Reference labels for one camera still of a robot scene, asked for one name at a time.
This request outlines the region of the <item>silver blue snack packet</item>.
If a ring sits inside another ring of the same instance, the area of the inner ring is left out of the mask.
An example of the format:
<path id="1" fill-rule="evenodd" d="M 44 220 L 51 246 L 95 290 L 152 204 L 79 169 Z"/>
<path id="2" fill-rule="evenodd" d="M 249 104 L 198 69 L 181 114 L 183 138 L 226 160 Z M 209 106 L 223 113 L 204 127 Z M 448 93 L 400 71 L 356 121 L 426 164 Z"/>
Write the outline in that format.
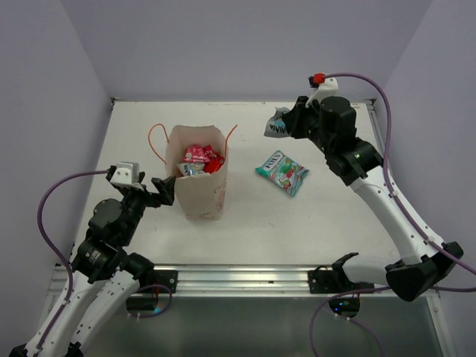
<path id="1" fill-rule="evenodd" d="M 290 111 L 286 107 L 276 107 L 274 114 L 266 122 L 264 137 L 267 138 L 287 138 L 289 133 L 286 124 L 283 122 L 283 116 Z"/>

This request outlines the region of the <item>printed bear paper bag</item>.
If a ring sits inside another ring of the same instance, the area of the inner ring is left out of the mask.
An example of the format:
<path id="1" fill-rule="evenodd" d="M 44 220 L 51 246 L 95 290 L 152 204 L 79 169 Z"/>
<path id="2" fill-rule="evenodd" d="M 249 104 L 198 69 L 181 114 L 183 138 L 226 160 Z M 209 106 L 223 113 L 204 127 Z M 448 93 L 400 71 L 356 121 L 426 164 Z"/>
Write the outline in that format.
<path id="1" fill-rule="evenodd" d="M 225 135 L 215 126 L 176 125 L 167 131 L 162 123 L 153 125 L 147 134 L 150 149 L 164 163 L 166 174 L 176 177 L 175 195 L 188 219 L 220 219 L 222 216 L 228 175 L 229 145 L 233 126 Z M 184 151 L 190 145 L 211 145 L 225 162 L 219 171 L 183 176 L 177 164 L 184 163 Z"/>

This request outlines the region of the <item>red pink snack packet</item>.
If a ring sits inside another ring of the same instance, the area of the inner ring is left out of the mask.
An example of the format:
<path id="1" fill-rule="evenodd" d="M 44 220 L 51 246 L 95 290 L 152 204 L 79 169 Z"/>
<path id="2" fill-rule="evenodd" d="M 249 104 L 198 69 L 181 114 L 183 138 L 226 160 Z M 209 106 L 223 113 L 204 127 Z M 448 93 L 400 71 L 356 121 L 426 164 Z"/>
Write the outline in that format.
<path id="1" fill-rule="evenodd" d="M 183 162 L 187 163 L 208 163 L 210 161 L 205 150 L 200 145 L 190 145 L 183 155 Z"/>

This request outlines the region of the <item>pink small snack packet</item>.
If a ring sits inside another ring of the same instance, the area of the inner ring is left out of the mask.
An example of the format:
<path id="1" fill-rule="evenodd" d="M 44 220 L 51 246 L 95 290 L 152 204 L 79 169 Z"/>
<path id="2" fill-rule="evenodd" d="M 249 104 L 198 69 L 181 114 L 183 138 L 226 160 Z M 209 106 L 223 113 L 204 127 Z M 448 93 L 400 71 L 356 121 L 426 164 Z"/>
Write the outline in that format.
<path id="1" fill-rule="evenodd" d="M 204 154 L 208 158 L 216 158 L 217 154 L 216 154 L 215 150 L 213 149 L 213 147 L 211 145 L 207 145 L 207 146 L 203 147 L 203 150 L 204 150 Z"/>

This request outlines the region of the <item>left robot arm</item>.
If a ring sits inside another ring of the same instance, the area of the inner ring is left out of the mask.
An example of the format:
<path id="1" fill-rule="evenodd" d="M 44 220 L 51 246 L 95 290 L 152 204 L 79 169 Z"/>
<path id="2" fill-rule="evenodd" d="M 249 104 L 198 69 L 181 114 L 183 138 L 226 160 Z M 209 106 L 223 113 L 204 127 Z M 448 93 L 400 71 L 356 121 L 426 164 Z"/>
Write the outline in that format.
<path id="1" fill-rule="evenodd" d="M 147 208 L 173 205 L 176 178 L 152 179 L 156 191 L 151 193 L 141 183 L 144 173 L 120 184 L 114 179 L 117 170 L 113 166 L 105 174 L 122 199 L 104 199 L 94 207 L 74 259 L 62 260 L 68 278 L 54 307 L 35 336 L 14 347 L 11 356 L 84 356 L 96 334 L 131 295 L 150 292 L 156 298 L 175 293 L 177 271 L 159 271 L 146 257 L 124 249 Z"/>

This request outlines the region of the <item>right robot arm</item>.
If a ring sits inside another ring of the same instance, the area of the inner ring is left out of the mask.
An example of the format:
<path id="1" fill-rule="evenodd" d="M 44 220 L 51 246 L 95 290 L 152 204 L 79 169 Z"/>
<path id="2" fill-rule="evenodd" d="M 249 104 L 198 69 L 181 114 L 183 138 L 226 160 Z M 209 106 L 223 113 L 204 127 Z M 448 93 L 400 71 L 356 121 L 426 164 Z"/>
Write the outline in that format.
<path id="1" fill-rule="evenodd" d="M 463 249 L 457 242 L 444 242 L 412 208 L 384 169 L 377 149 L 357 136 L 356 117 L 343 97 L 317 101 L 300 96 L 283 122 L 292 138 L 307 138 L 324 154 L 328 168 L 372 210 L 400 256 L 384 264 L 346 254 L 332 264 L 329 278 L 334 288 L 348 292 L 389 286 L 411 302 L 449 274 Z"/>

